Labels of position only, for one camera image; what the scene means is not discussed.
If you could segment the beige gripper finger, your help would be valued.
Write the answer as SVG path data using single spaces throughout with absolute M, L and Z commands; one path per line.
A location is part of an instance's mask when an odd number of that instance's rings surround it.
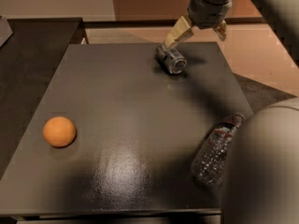
M 221 23 L 213 27 L 213 31 L 217 34 L 217 36 L 221 41 L 224 41 L 227 37 L 226 28 L 227 28 L 226 21 L 222 21 Z
M 193 36 L 193 23 L 187 16 L 181 16 L 164 39 L 167 49 L 175 48 L 180 42 Z

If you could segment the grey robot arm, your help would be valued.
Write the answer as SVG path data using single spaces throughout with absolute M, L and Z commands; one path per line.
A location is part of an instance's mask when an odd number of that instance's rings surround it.
M 299 0 L 251 0 L 294 61 Z M 232 0 L 190 0 L 191 25 L 223 30 Z M 221 224 L 299 224 L 299 110 L 296 98 L 248 119 L 226 159 Z

